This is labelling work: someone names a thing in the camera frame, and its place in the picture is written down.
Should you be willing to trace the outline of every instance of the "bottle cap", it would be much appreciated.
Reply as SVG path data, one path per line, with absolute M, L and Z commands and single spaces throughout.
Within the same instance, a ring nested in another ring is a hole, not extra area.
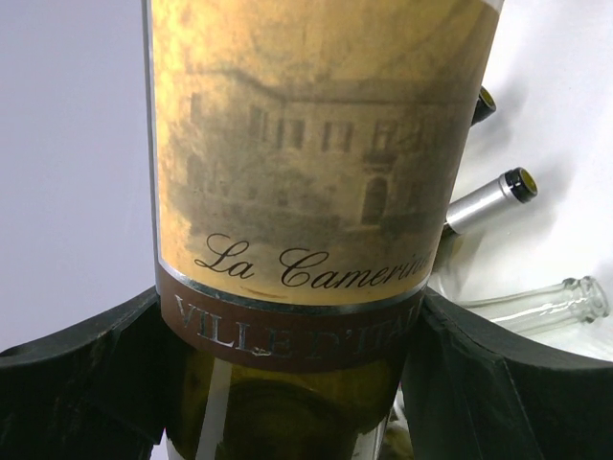
M 505 181 L 511 189 L 511 193 L 520 202 L 527 203 L 538 195 L 536 182 L 529 172 L 523 168 L 515 168 L 505 172 Z
M 472 115 L 471 125 L 476 125 L 483 122 L 487 117 L 496 111 L 496 102 L 491 97 L 489 91 L 483 86 L 479 91 L 479 98 L 477 99 L 477 105 L 475 106 L 475 112 Z

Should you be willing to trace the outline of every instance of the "window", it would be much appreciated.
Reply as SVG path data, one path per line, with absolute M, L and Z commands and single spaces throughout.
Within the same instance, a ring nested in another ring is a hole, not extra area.
M 373 150 L 390 150 L 396 141 L 397 130 L 396 121 L 379 120 L 376 122 Z
M 301 149 L 305 140 L 304 120 L 280 120 L 277 130 L 277 146 L 279 149 Z
M 378 225 L 385 212 L 387 201 L 387 181 L 375 177 L 366 186 L 364 206 L 362 208 L 362 224 Z
M 424 136 L 425 129 L 426 126 L 423 120 L 417 119 L 417 117 L 415 120 L 411 120 L 410 123 L 401 126 L 398 130 L 398 147 L 405 151 L 422 148 L 423 145 L 421 144 L 421 141 Z
M 252 105 L 249 114 L 249 135 L 256 139 L 266 140 L 268 130 L 268 113 Z
M 326 122 L 322 151 L 352 149 L 353 124 L 350 122 Z
M 202 120 L 202 95 L 200 93 L 192 93 L 190 118 L 192 123 L 198 123 Z

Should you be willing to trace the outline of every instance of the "bottle neck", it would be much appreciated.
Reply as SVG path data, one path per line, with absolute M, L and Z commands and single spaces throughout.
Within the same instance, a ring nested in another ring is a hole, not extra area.
M 530 201 L 536 196 L 536 188 L 526 192 L 526 183 L 532 181 L 530 175 L 517 168 L 501 174 L 497 179 L 454 201 L 447 210 L 445 232 L 463 235 L 488 220 L 504 213 L 510 208 Z
M 517 334 L 536 334 L 577 322 L 590 323 L 610 313 L 604 291 L 591 276 L 460 305 Z

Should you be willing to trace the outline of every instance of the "clear glass bottle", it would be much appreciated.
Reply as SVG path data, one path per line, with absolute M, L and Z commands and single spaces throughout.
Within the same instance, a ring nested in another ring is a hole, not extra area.
M 568 278 L 553 286 L 459 305 L 521 335 L 578 322 L 591 323 L 610 313 L 604 290 L 591 276 Z

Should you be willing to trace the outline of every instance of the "black foam holder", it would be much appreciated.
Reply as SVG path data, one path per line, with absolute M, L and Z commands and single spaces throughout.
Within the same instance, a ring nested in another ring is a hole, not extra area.
M 170 411 L 171 340 L 151 288 L 0 354 L 0 459 L 149 459 Z M 613 459 L 613 363 L 509 333 L 434 291 L 402 385 L 419 460 Z
M 613 362 L 511 333 L 433 290 L 402 389 L 417 459 L 613 459 Z

